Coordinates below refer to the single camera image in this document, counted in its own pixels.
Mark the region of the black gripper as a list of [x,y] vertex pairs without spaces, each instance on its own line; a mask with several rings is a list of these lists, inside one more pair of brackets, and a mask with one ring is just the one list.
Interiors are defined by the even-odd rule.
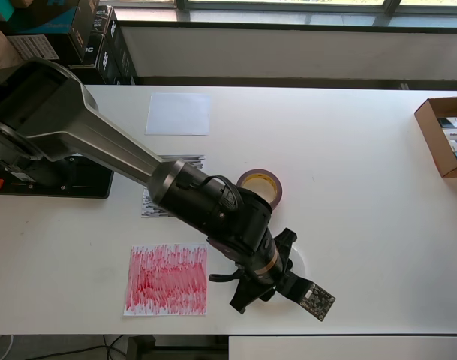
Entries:
[[288,278],[293,265],[290,252],[297,240],[294,231],[285,228],[273,237],[267,229],[254,255],[240,265],[242,274],[230,305],[243,314],[255,300],[268,301]]

